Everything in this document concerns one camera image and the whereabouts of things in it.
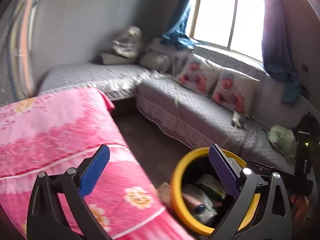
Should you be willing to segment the right hand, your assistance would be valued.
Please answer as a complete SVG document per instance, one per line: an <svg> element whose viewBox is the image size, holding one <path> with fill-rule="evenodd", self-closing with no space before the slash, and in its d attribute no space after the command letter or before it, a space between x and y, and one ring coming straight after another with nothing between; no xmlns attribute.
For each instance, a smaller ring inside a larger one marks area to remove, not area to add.
<svg viewBox="0 0 320 240"><path fill-rule="evenodd" d="M309 209L309 201L306 196L291 194L290 202L292 207L295 209L292 217L293 228L300 230L301 228L304 228L306 224L306 214Z"/></svg>

